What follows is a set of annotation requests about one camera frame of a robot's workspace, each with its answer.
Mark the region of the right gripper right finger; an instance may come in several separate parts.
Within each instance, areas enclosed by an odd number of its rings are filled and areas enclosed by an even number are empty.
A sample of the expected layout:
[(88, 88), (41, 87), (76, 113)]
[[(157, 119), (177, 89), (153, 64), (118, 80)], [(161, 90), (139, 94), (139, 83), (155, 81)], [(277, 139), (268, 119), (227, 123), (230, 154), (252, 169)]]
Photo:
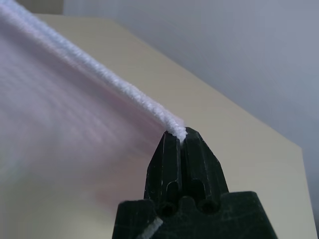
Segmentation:
[(228, 193), (219, 160), (196, 130), (187, 127), (183, 141), (187, 186), (197, 199), (219, 199)]

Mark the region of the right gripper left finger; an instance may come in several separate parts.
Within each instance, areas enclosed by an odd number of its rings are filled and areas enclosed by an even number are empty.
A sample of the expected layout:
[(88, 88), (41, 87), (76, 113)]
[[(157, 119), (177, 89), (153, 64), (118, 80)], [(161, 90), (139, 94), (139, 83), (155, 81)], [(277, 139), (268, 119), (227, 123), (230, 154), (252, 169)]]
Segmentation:
[(176, 206), (181, 191), (180, 141), (166, 131), (147, 168), (144, 198)]

